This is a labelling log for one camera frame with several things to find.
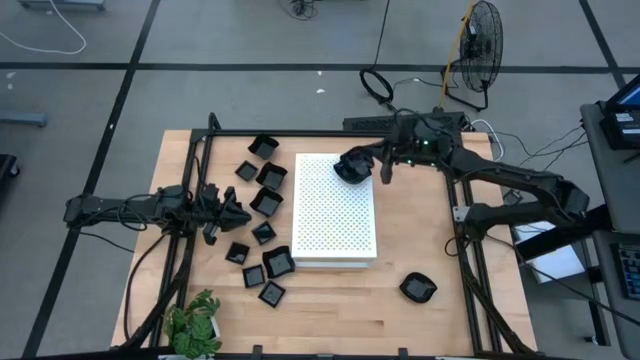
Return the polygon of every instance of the black fan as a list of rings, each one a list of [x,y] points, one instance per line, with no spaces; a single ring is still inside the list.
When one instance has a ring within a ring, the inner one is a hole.
[[[467,87],[477,93],[484,92],[484,106],[480,107],[449,93],[453,100],[481,111],[489,106],[487,90],[496,80],[502,62],[502,21],[498,9],[484,0],[478,1],[471,11],[460,38],[460,59],[451,63],[452,73],[459,69]]]

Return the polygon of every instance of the monitor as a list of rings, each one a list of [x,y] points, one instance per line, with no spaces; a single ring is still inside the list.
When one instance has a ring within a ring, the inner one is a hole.
[[[614,108],[640,109],[640,75],[613,95],[607,105]]]

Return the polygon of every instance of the green plant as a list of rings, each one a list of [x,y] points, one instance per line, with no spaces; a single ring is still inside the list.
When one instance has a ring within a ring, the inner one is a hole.
[[[164,315],[164,332],[176,354],[195,359],[201,355],[207,358],[222,346],[212,339],[211,317],[220,307],[220,300],[211,298],[212,290],[199,293],[186,309],[171,305]]]

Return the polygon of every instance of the white box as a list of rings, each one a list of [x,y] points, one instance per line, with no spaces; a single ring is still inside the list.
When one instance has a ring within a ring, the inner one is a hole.
[[[296,154],[291,256],[296,266],[367,268],[377,257],[371,177],[345,183],[339,154]]]

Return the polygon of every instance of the wooden tabletop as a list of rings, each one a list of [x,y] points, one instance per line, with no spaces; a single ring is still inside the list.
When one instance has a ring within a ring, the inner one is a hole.
[[[180,183],[189,136],[190,131],[165,132],[152,192],[159,186]],[[463,139],[468,149],[485,158],[491,157],[486,134],[463,134]],[[245,182],[234,171],[244,160],[258,168],[265,161],[247,150],[253,138],[220,136],[213,141],[206,181],[215,183],[221,193],[227,186],[235,186],[238,199],[253,217],[245,227],[219,233],[215,246],[207,246],[200,232],[196,241],[187,301],[207,288],[213,289],[214,297],[220,298],[222,306],[216,314],[223,342],[220,351],[249,353],[253,345],[261,344],[265,353],[392,355],[397,354],[398,348],[406,347],[412,355],[472,355],[458,260],[444,253],[445,242],[453,236],[445,178],[430,167],[396,166],[391,184],[382,185],[378,175],[380,164],[376,164],[373,179],[378,258],[371,268],[347,272],[297,270],[278,278],[276,282],[287,292],[276,309],[258,299],[260,286],[244,288],[242,267],[224,257],[232,241],[251,247],[244,267],[260,264],[263,251],[290,245],[296,153],[343,153],[355,145],[377,139],[281,137],[277,140],[280,146],[269,160],[288,169],[289,175],[279,189],[284,202],[269,218],[278,236],[264,246],[258,246],[250,230],[265,219],[248,206],[260,185],[255,181]],[[195,171],[193,173],[192,186],[196,184]],[[472,189],[476,202],[502,203],[496,185],[474,181]],[[490,234],[509,239],[506,227],[496,227]],[[157,227],[140,234],[132,264],[158,236]],[[164,240],[136,274],[130,331],[140,325],[157,300],[168,243],[168,239]],[[513,251],[490,241],[484,241],[483,247],[496,307],[522,341],[535,349]],[[404,277],[414,271],[427,275],[438,286],[426,304],[411,302],[398,289]],[[124,341],[122,313],[121,308],[112,340],[114,345]],[[490,350],[484,312],[478,314],[483,324],[483,347]]]

